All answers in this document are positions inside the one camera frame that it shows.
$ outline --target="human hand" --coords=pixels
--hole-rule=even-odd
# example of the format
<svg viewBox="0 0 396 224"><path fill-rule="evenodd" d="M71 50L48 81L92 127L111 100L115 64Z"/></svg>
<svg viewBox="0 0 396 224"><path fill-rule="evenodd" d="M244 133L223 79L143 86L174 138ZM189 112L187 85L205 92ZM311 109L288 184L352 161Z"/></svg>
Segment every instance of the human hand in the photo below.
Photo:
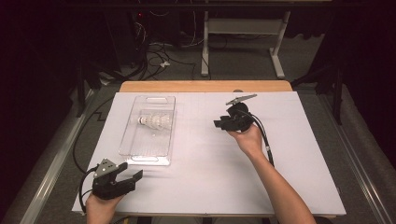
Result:
<svg viewBox="0 0 396 224"><path fill-rule="evenodd" d="M124 195L110 199L103 200L92 193L87 199L87 223L89 224L108 224L114 216L116 206L121 201Z"/></svg>
<svg viewBox="0 0 396 224"><path fill-rule="evenodd" d="M250 127L242 132L227 132L232 136L241 150L251 159L258 155L263 155L262 153L262 133L260 129L251 124Z"/></svg>

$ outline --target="human arm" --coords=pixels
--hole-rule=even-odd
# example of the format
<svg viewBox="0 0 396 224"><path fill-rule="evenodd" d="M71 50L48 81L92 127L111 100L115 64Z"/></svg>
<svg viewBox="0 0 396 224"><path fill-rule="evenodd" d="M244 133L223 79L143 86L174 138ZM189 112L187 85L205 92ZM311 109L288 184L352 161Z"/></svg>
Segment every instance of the human arm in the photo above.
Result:
<svg viewBox="0 0 396 224"><path fill-rule="evenodd" d="M108 224L114 216L116 206L123 198L123 195L110 200L103 200L93 194L87 199L87 223L88 224Z"/></svg>
<svg viewBox="0 0 396 224"><path fill-rule="evenodd" d="M262 135L252 124L243 133L228 132L252 162L266 188L277 219L282 224L316 223L303 199L286 179L265 158L262 152Z"/></svg>

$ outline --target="clear plastic container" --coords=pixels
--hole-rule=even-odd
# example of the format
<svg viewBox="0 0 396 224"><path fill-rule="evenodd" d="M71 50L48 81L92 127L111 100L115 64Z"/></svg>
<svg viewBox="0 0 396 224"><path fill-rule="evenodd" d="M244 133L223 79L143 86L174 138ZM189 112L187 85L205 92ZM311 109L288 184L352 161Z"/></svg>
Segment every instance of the clear plastic container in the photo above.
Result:
<svg viewBox="0 0 396 224"><path fill-rule="evenodd" d="M174 96L134 98L119 150L129 164L170 164L175 104Z"/></svg>

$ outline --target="white table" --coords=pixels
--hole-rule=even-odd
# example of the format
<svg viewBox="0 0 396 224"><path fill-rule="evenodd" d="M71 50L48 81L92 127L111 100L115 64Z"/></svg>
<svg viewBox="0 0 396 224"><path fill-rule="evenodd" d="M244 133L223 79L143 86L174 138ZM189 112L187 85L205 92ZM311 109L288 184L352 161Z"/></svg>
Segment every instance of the white table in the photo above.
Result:
<svg viewBox="0 0 396 224"><path fill-rule="evenodd" d="M119 203L119 214L139 216L271 217L274 210L248 158L214 119L227 115L226 102L246 101L267 131L276 169L318 216L346 213L296 92L119 92L93 153L90 168L103 158L119 164L125 123L137 95L174 95L177 118L170 166L130 166L118 178L144 176ZM90 175L83 192L92 186ZM76 200L73 211L81 211Z"/></svg>

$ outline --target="forearm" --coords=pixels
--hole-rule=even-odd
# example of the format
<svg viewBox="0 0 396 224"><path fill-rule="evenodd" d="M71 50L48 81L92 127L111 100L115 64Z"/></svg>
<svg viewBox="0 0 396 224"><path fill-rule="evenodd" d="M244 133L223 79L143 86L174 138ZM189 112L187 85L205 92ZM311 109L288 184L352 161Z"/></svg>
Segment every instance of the forearm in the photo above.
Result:
<svg viewBox="0 0 396 224"><path fill-rule="evenodd" d="M264 155L256 153L248 156L268 192L279 222L315 223L305 202Z"/></svg>

